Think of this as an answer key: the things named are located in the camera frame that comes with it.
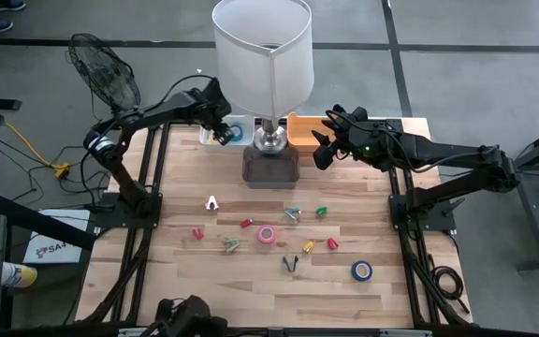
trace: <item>small red object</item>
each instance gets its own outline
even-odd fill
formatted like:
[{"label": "small red object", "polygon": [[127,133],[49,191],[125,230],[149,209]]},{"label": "small red object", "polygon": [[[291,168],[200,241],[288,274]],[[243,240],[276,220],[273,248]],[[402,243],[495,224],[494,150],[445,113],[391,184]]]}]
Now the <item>small red object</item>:
[{"label": "small red object", "polygon": [[197,240],[203,239],[203,231],[199,228],[193,229],[193,236],[197,238]]},{"label": "small red object", "polygon": [[248,226],[250,226],[252,224],[253,224],[253,219],[246,219],[246,220],[242,220],[242,222],[240,222],[240,227],[245,228],[245,227],[248,227]]},{"label": "small red object", "polygon": [[334,250],[336,248],[338,248],[339,244],[336,242],[336,240],[334,240],[334,238],[329,238],[328,239],[328,247],[329,249],[331,250]]}]

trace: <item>wooden table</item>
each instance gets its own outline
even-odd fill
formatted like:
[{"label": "wooden table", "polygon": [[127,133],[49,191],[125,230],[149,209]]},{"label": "wooden table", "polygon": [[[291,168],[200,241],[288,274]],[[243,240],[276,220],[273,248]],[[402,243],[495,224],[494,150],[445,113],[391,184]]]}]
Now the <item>wooden table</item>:
[{"label": "wooden table", "polygon": [[[426,119],[402,120],[405,132],[429,136]],[[144,132],[137,133],[125,156],[134,177],[145,138]],[[210,305],[213,315],[226,318],[233,327],[412,326],[401,246],[386,203],[390,195],[387,174],[352,159],[336,160],[321,171],[310,154],[301,154],[296,189],[253,190],[242,181],[241,154],[207,153],[198,141],[198,127],[192,126],[172,126],[166,159],[161,186],[164,208],[153,233],[140,325],[153,322],[161,299],[194,294]],[[430,187],[440,178],[433,169],[415,175],[414,181],[415,186]],[[217,212],[204,207],[210,195],[220,204]],[[288,206],[302,208],[298,225],[284,213]],[[321,206],[328,206],[328,214],[320,219],[314,212]],[[240,228],[245,218],[254,218],[255,224]],[[266,224],[276,227],[272,245],[256,238],[259,226]],[[193,228],[203,229],[205,238],[195,239]],[[116,281],[125,235],[126,230],[113,229],[95,244],[77,319],[90,314]],[[226,237],[240,240],[232,255],[225,253],[222,240]],[[336,252],[328,249],[330,237],[340,243]],[[315,248],[305,255],[301,248],[309,240]],[[426,245],[437,265],[450,266],[460,274],[459,257],[449,238],[427,232]],[[294,273],[282,262],[285,254],[299,256]],[[358,260],[373,265],[369,282],[360,283],[351,276],[351,265]],[[131,288],[124,299],[125,311]],[[428,317],[423,286],[418,286],[418,292],[422,313]],[[462,312],[456,302],[451,304]]]}]

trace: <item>black fan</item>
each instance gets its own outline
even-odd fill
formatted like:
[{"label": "black fan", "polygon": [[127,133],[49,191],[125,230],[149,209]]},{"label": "black fan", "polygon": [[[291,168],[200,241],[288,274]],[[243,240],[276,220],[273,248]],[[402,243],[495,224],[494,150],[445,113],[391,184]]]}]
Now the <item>black fan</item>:
[{"label": "black fan", "polygon": [[140,105],[140,91],[132,67],[103,41],[90,34],[75,34],[68,51],[82,79],[113,113]]}]

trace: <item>concrete floor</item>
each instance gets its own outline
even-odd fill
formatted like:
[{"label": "concrete floor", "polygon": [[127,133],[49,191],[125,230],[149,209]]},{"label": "concrete floor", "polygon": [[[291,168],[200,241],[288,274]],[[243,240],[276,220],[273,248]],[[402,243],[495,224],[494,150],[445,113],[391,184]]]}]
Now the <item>concrete floor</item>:
[{"label": "concrete floor", "polygon": [[[216,0],[33,0],[2,37],[68,38],[90,32],[109,39],[212,40]],[[539,45],[539,0],[391,0],[400,43]],[[380,0],[313,0],[315,42],[387,43]],[[80,145],[95,122],[86,85],[66,62],[65,48],[0,46],[0,97],[24,102],[6,113],[47,158]],[[116,49],[135,69],[143,103],[196,69],[215,75],[213,49]],[[315,86],[300,112],[317,115],[335,103],[362,106],[374,116],[401,116],[389,51],[315,51]],[[469,145],[501,144],[515,156],[539,137],[539,53],[402,52],[413,115],[427,117],[434,140]],[[202,82],[189,82],[188,86]],[[95,113],[106,116],[95,99]],[[22,144],[5,128],[0,138]],[[35,163],[7,151],[23,166]],[[67,162],[80,160],[70,151]],[[87,172],[98,170],[94,162]],[[441,172],[452,172],[442,169]],[[46,196],[34,208],[87,202],[68,196],[50,172],[35,174]],[[71,176],[76,179],[78,172]],[[26,190],[26,174],[0,156],[0,194]],[[25,197],[28,202],[36,194]],[[468,196],[455,211],[461,264],[478,324],[539,331],[539,271],[520,276],[517,263],[539,251],[516,192]],[[59,324],[76,294],[67,282],[17,301],[16,326]]]}]

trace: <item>orange container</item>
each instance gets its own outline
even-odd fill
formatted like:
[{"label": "orange container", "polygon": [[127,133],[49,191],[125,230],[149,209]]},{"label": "orange container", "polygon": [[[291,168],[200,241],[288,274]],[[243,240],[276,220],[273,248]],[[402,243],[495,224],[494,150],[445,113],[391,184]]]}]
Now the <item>orange container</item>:
[{"label": "orange container", "polygon": [[330,140],[334,140],[334,131],[330,130],[322,124],[322,120],[329,120],[328,117],[308,117],[297,116],[295,112],[288,114],[286,135],[288,143],[297,148],[301,152],[313,152],[319,146],[319,142],[311,133],[315,130],[321,134],[329,136]]}]

